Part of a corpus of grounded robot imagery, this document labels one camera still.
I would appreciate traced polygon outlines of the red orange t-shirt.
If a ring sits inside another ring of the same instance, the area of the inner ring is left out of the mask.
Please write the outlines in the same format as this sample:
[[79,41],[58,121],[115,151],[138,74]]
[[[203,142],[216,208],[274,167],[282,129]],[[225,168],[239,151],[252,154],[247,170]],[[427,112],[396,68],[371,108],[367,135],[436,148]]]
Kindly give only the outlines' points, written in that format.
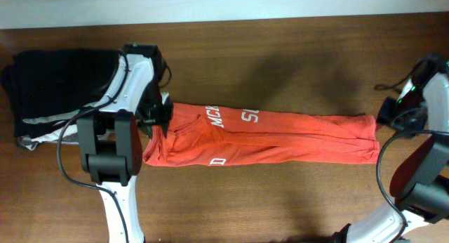
[[167,132],[153,127],[151,166],[239,166],[283,162],[374,164],[371,115],[308,115],[176,103]]

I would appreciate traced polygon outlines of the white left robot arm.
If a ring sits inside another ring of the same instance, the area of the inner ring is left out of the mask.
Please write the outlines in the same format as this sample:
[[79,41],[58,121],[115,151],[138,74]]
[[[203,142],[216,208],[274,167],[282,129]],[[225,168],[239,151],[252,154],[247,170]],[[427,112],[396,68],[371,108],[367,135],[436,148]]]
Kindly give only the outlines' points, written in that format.
[[155,44],[127,44],[94,112],[76,121],[82,169],[102,198],[110,242],[144,242],[136,200],[143,148],[139,132],[167,133],[173,103],[161,91],[168,65]]

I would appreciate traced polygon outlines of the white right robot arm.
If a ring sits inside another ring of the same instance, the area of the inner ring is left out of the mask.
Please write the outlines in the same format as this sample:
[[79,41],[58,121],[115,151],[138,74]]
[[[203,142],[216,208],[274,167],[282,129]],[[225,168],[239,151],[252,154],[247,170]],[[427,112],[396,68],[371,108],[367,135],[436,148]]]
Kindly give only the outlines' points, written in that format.
[[420,58],[400,83],[400,96],[386,98],[377,115],[378,124],[396,133],[382,146],[376,167],[395,140],[428,139],[397,168],[388,190],[376,177],[384,204],[335,232],[330,243],[404,242],[407,232],[448,219],[448,178],[441,175],[448,167],[448,58]]

